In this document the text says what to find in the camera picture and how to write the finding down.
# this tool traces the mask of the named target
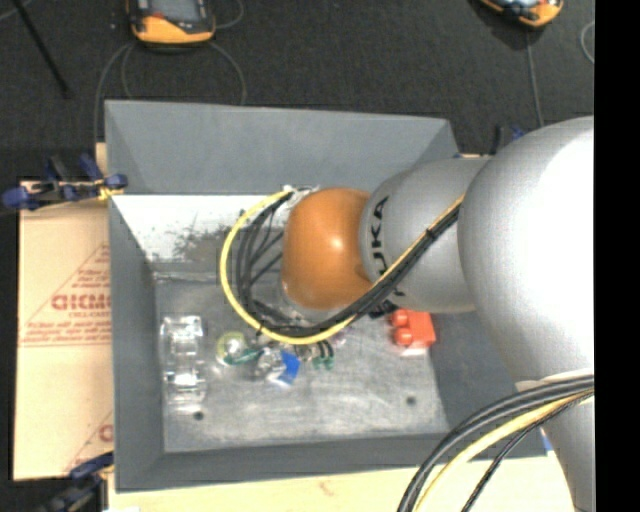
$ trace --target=blue object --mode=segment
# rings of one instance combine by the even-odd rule
[[[113,174],[104,179],[104,185],[109,190],[119,190],[126,187],[128,184],[129,180],[124,174]]]
[[[76,466],[69,472],[69,478],[72,480],[81,480],[87,478],[94,473],[113,465],[113,452],[98,455],[87,462]]]
[[[91,199],[98,197],[101,189],[120,190],[128,185],[124,174],[105,178],[88,153],[80,155],[79,165],[90,181],[72,185],[68,182],[73,181],[73,177],[60,158],[55,155],[49,157],[44,168],[45,180],[36,183],[31,192],[26,187],[14,187],[5,191],[2,203],[10,209],[36,210],[51,204]]]
[[[517,124],[511,125],[511,142],[518,140],[520,137],[524,137],[525,131]]]
[[[100,167],[96,161],[89,156],[88,153],[82,153],[80,155],[79,162],[80,168],[85,172],[91,181],[98,181],[104,178]]]
[[[35,210],[38,208],[38,201],[31,197],[26,187],[15,187],[6,190],[2,194],[2,204],[6,208],[15,210]]]
[[[281,357],[282,362],[285,365],[285,370],[282,372],[280,377],[278,377],[278,380],[290,386],[298,376],[298,371],[300,370],[300,359],[298,359],[295,354],[284,350],[281,353]]]

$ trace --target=yellow cable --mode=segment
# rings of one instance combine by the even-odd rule
[[[504,439],[510,434],[522,430],[523,428],[532,425],[536,421],[544,418],[547,414],[557,410],[562,407],[566,403],[579,398],[580,396],[586,396],[590,393],[590,391],[584,391],[580,393],[576,393],[575,395],[571,395],[567,398],[561,398],[559,400],[555,400],[549,404],[542,405],[533,411],[525,412],[520,416],[516,416],[511,421],[501,425],[500,427],[492,430],[487,433],[476,442],[470,444],[467,448],[461,451],[458,455],[456,455],[449,463],[447,463],[442,470],[436,475],[436,477],[431,481],[431,483],[425,488],[422,495],[418,498],[416,505],[414,507],[415,512],[419,512],[420,510],[426,511],[428,510],[427,503],[429,499],[432,499],[435,494],[436,489],[442,485],[442,482],[452,474],[459,466],[469,462],[473,457],[486,450],[490,446],[493,446],[501,439]]]
[[[356,315],[353,315],[347,318],[346,320],[343,320],[342,322],[339,322],[336,325],[318,334],[300,337],[300,338],[285,336],[283,334],[267,329],[266,327],[263,327],[256,318],[252,317],[247,312],[247,310],[244,309],[244,307],[242,307],[242,304],[238,302],[235,295],[233,294],[233,290],[231,289],[231,285],[229,283],[229,276],[227,274],[227,260],[229,259],[229,254],[231,252],[231,245],[233,244],[233,241],[235,240],[236,236],[238,235],[242,227],[256,213],[262,211],[263,209],[268,207],[270,204],[276,202],[278,199],[286,196],[289,193],[290,191],[283,190],[281,192],[276,192],[275,194],[272,194],[262,199],[260,202],[256,203],[254,206],[249,208],[245,213],[243,213],[240,216],[240,218],[236,221],[236,223],[231,228],[231,231],[225,238],[224,244],[222,245],[222,251],[220,253],[220,283],[222,285],[222,291],[227,297],[229,304],[231,304],[231,307],[235,310],[238,316],[240,316],[240,318],[242,318],[248,325],[250,325],[257,331],[261,332],[265,336],[268,336],[274,341],[278,341],[280,343],[288,343],[291,345],[308,345],[311,343],[316,343],[318,341],[325,340],[330,336],[333,336],[337,332],[344,329],[347,325],[349,325],[355,319]],[[429,229],[432,229],[433,227],[435,227],[444,216],[446,216],[451,210],[456,208],[462,202],[463,198],[464,198],[464,194],[458,197],[458,199],[456,199],[443,213],[441,213],[440,216],[438,216],[438,218],[429,226]],[[386,272],[376,280],[376,282],[372,285],[372,287],[376,286],[390,272],[393,272],[396,269],[396,267],[398,267],[398,265],[400,265],[404,261],[407,254],[409,254],[409,252],[411,252],[411,250],[416,245],[418,245],[425,236],[426,236],[426,232],[423,232],[418,237],[418,239],[416,239],[416,241],[413,242],[413,244],[411,244],[411,246],[406,251],[404,251],[396,261],[393,262],[393,264],[386,270]]]

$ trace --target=cable bundle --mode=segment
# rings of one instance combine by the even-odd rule
[[[260,259],[262,254],[266,252],[267,248],[271,247],[271,242],[267,242],[270,231],[269,228],[267,236],[265,236],[259,246],[259,250],[253,251],[258,233],[267,222],[267,219],[272,218],[275,211],[285,204],[291,198],[292,194],[293,192],[291,191],[282,191],[273,194],[240,216],[236,224],[231,228],[222,247],[220,255],[220,280],[229,303],[247,324],[274,341],[294,345],[315,343],[327,339],[351,322],[375,310],[415,266],[427,249],[457,220],[464,197],[460,196],[456,199],[449,208],[421,233],[416,241],[380,276],[367,293],[327,320],[315,325],[304,326],[293,322],[292,319],[277,310],[256,301],[251,294],[251,286],[255,284],[259,276],[264,273],[264,271],[261,271],[257,276],[253,276],[253,265]],[[254,215],[257,216],[250,224],[247,233],[240,243],[237,258],[236,280],[240,298],[240,300],[238,300],[233,294],[228,278],[227,267],[229,264],[229,254],[231,245],[240,230]]]
[[[513,436],[496,456],[467,500],[462,510],[468,511],[500,462],[529,432],[569,407],[592,397],[594,392],[593,376],[567,379],[509,396],[472,415],[449,432],[420,466],[402,497],[398,512],[427,510],[426,505],[437,487],[456,467],[468,462],[498,441]],[[477,439],[488,427],[491,427],[490,430]],[[458,454],[442,468],[423,492],[435,466],[455,452]]]

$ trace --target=black cable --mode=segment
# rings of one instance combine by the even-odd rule
[[[567,402],[566,404],[562,405],[561,407],[559,407],[555,411],[550,412],[549,414],[547,414],[543,418],[540,418],[536,422],[534,422],[531,425],[529,425],[528,427],[524,428],[516,436],[514,436],[502,448],[500,453],[498,453],[498,455],[496,455],[496,457],[493,459],[493,461],[491,462],[491,465],[489,466],[487,471],[485,471],[484,475],[482,475],[482,478],[480,479],[480,481],[476,485],[475,489],[473,490],[473,492],[469,496],[469,499],[467,499],[467,502],[464,504],[464,507],[462,507],[462,510],[460,512],[469,512],[469,510],[471,510],[471,507],[477,501],[478,497],[480,496],[480,493],[486,487],[487,483],[489,482],[489,480],[491,479],[493,474],[498,469],[498,466],[500,466],[500,464],[502,463],[504,458],[511,452],[511,450],[513,450],[516,446],[518,446],[518,444],[520,444],[520,442],[525,437],[527,437],[528,434],[530,434],[535,429],[541,427],[542,425],[544,425],[546,422],[548,422],[552,418],[562,414],[567,409],[569,409],[571,407],[574,407],[578,403],[583,402],[584,400],[586,400],[587,398],[589,398],[591,396],[593,396],[593,393],[589,393],[589,394],[587,394],[585,396],[577,397],[576,399],[571,400],[570,402]]]
[[[47,63],[47,66],[49,66],[49,70],[53,74],[53,77],[56,79],[56,82],[58,82],[58,86],[60,87],[60,92],[62,93],[62,97],[64,99],[73,98],[73,92],[71,91],[71,88],[69,87],[66,80],[62,76],[62,73],[60,73],[60,70],[58,69],[58,66],[56,65],[53,58],[51,57],[51,54],[49,53],[47,46],[44,44],[44,41],[40,37],[38,30],[36,29],[35,25],[31,21],[31,18],[29,17],[29,13],[24,8],[24,5],[22,5],[22,1],[13,0],[13,5],[15,5],[16,11],[18,11],[18,14],[22,18],[22,21],[24,22],[25,26],[27,27],[27,30],[31,35],[31,39],[33,39],[33,41],[36,43],[36,46],[40,51],[40,55],[42,55],[42,58]]]
[[[269,211],[269,208],[263,210],[263,212],[256,219],[257,222],[254,221],[257,225],[264,224],[265,218],[262,215],[267,211]],[[327,320],[324,320],[312,326],[292,325],[290,322],[284,325],[276,324],[270,321],[268,318],[261,318],[261,324],[269,328],[269,330],[278,332],[279,334],[290,337],[306,337],[318,334],[334,326],[336,323],[343,322],[344,320],[352,316],[355,316],[356,319],[358,319],[362,316],[367,315],[378,304],[385,300],[389,294],[391,294],[391,292],[397,287],[398,283],[417,263],[422,254],[424,254],[424,252],[435,242],[435,240],[457,220],[459,211],[460,206],[453,208],[443,219],[438,222],[436,226],[434,226],[431,230],[427,230],[425,232],[424,238],[411,250],[411,252],[409,252],[409,254],[406,255],[404,261],[401,262],[401,264],[399,264],[382,281],[376,284],[360,299],[356,300],[350,306],[333,315],[331,318],[328,318]],[[239,293],[242,295],[241,299],[244,301],[248,295],[248,302],[249,304],[251,304],[250,291],[244,289],[243,285],[244,283],[241,284],[242,289],[239,290]]]
[[[333,347],[331,346],[331,343],[329,343],[327,340],[322,340],[321,343],[325,344],[325,346],[327,347],[327,353],[329,354],[329,358],[333,359],[335,353],[333,351]]]
[[[260,242],[260,245],[258,245],[258,248],[255,250],[254,256],[249,261],[250,265],[255,264],[255,262],[257,262],[264,255],[264,253],[266,253],[269,248],[273,247],[273,245],[275,244],[275,242],[273,242],[267,245],[269,237],[271,236],[271,231],[273,229],[273,220],[275,218],[275,213],[276,210],[272,210],[271,214],[269,215],[269,224],[267,225],[267,229],[265,231],[264,237],[262,238],[262,241]]]
[[[238,248],[235,272],[238,298],[240,299],[240,303],[248,311],[250,311],[252,314],[256,314],[256,316],[263,317],[262,321],[260,322],[261,325],[265,325],[265,318],[263,313],[265,312],[264,310],[266,306],[262,303],[259,303],[259,305],[256,304],[251,294],[251,285],[255,283],[255,281],[253,281],[252,283],[252,268],[253,265],[260,259],[262,254],[266,252],[264,248],[268,244],[269,234],[271,231],[270,228],[268,229],[267,235],[263,237],[263,240],[259,245],[259,248],[261,248],[260,251],[262,251],[260,255],[256,255],[254,253],[253,246],[255,245],[262,226],[266,223],[267,219],[270,219],[271,225],[275,212],[289,200],[292,194],[293,193],[287,194],[286,196],[280,198],[278,201],[262,210],[247,228]]]
[[[269,260],[269,263],[267,263],[264,267],[262,267],[258,271],[258,273],[251,278],[251,281],[249,281],[249,286],[255,284],[258,279],[260,279],[264,274],[266,274],[281,259],[282,259],[282,253],[279,253],[276,256],[274,256],[271,260]]]
[[[274,245],[276,245],[282,239],[282,237],[284,237],[284,231],[280,231],[276,236],[274,236],[271,240],[269,240],[269,242],[264,245],[264,247],[260,252],[256,250],[256,253],[253,255],[249,263],[251,265],[255,265],[258,262],[258,260],[260,260],[267,253],[269,249],[271,249]]]
[[[549,402],[567,398],[579,392],[589,391],[594,386],[593,376],[568,379],[546,384],[538,388],[510,395],[481,409],[451,430],[422,463],[407,487],[398,512],[409,512],[420,495],[429,474],[438,462],[450,454],[460,443],[470,436],[477,435],[482,429],[496,428],[502,420],[508,420],[520,413],[527,412]]]

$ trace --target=clamp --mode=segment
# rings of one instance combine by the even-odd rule
[[[106,198],[128,185],[124,174],[105,177],[98,164],[87,153],[80,155],[79,165],[86,176],[86,183],[78,182],[57,155],[51,156],[45,165],[44,180],[29,188],[10,188],[2,194],[2,203],[6,208],[33,211],[53,204],[77,202],[94,197]]]

